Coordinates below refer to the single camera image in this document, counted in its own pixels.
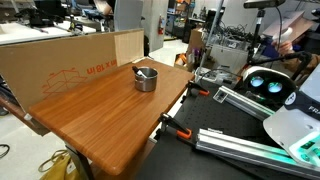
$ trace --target metal frame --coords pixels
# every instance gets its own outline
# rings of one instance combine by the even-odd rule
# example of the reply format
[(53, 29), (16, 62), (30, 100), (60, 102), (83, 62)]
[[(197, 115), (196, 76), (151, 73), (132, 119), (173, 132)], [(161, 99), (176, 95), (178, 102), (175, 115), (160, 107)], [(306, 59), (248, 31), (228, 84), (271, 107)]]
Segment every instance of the metal frame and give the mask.
[[(210, 32), (209, 32), (209, 34), (208, 34), (208, 39), (206, 40), (206, 48), (208, 48), (209, 46), (210, 46), (210, 41), (211, 41), (211, 37), (212, 37), (212, 33), (213, 33), (213, 29), (215, 29), (216, 28), (216, 24), (217, 24), (217, 22), (218, 22), (218, 19), (219, 19), (219, 17), (220, 17), (220, 11), (221, 11), (221, 9), (222, 9), (222, 5), (223, 5), (223, 3), (224, 3), (224, 0), (220, 0), (219, 1), (219, 4), (218, 4), (218, 6), (217, 6), (217, 12), (219, 12), (219, 13), (216, 13), (216, 15), (215, 15), (215, 17), (214, 17), (214, 19), (213, 19), (213, 22), (212, 22), (212, 26), (211, 26), (211, 29), (210, 29)], [(196, 74), (196, 82), (198, 82), (199, 80), (200, 80), (200, 72), (201, 72), (201, 69), (202, 69), (202, 67), (203, 67), (203, 65), (204, 65), (204, 62), (206, 61), (206, 59), (207, 59), (207, 55), (206, 55), (206, 53), (202, 56), (202, 59), (201, 59), (201, 62), (200, 62), (200, 66), (199, 66), (199, 74)]]
[(308, 179), (320, 179), (320, 170), (297, 164), (283, 149), (199, 130), (196, 149), (265, 166)]
[(79, 171), (80, 178), (83, 180), (94, 180), (88, 159), (67, 142), (65, 144), (74, 165)]
[(269, 108), (262, 106), (253, 100), (238, 94), (231, 89), (221, 86), (217, 93), (213, 96), (213, 99), (222, 103), (224, 100), (228, 103), (236, 106), (237, 108), (247, 112), (248, 114), (260, 119), (265, 120), (269, 116), (273, 115), (275, 112)]

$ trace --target red clamp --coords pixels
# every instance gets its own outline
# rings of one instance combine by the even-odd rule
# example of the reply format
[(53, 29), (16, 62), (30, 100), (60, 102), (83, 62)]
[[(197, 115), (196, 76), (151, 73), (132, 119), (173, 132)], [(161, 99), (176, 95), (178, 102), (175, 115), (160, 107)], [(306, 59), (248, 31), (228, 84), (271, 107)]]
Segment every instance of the red clamp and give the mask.
[(191, 139), (192, 131), (188, 128), (186, 128), (183, 124), (178, 122), (176, 119), (172, 118), (170, 115), (166, 113), (161, 113), (158, 121), (162, 122), (162, 128), (165, 130), (165, 128), (168, 126), (174, 128), (177, 130), (177, 136), (183, 139)]
[(210, 94), (210, 92), (208, 90), (204, 89), (202, 86), (200, 86), (199, 84), (197, 84), (193, 81), (188, 81), (186, 87), (188, 88), (187, 96), (189, 96), (191, 94), (191, 89), (199, 90), (199, 94), (201, 94), (203, 96), (208, 96)]

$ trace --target person's arm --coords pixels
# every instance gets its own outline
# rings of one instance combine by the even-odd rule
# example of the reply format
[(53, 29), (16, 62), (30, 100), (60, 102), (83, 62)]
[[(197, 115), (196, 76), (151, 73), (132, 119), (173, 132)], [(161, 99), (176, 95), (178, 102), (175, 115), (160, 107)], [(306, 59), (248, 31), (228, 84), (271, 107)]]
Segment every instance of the person's arm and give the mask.
[(111, 6), (105, 0), (93, 0), (98, 11), (102, 12), (103, 15), (108, 15), (112, 11)]
[[(273, 42), (272, 43), (275, 48), (277, 48), (277, 43)], [(285, 41), (284, 43), (281, 43), (278, 49), (278, 52), (281, 56), (294, 53), (292, 50), (292, 43), (291, 41)], [(295, 72), (300, 64), (299, 59), (291, 59), (291, 60), (284, 60), (282, 62), (282, 65), (288, 69), (291, 72)], [(317, 65), (320, 64), (320, 56), (316, 54), (312, 54), (312, 59), (311, 62), (308, 64), (308, 66), (301, 72), (301, 74), (310, 74), (316, 67)]]

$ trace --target white robot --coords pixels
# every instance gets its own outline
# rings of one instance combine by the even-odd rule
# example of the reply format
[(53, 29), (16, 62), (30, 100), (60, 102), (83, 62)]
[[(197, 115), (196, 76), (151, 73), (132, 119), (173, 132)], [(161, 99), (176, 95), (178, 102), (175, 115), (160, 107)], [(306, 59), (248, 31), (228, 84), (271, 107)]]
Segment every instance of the white robot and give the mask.
[(263, 126), (296, 162), (320, 171), (319, 80), (320, 65)]

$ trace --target table leg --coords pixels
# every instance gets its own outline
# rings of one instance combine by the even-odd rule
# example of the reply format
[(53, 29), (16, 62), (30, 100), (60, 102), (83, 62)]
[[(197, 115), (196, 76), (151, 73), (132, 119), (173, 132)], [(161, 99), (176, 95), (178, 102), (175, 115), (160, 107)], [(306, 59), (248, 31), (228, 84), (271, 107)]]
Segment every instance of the table leg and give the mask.
[(74, 165), (80, 174), (81, 179), (94, 180), (88, 159), (70, 144), (66, 143), (66, 147)]

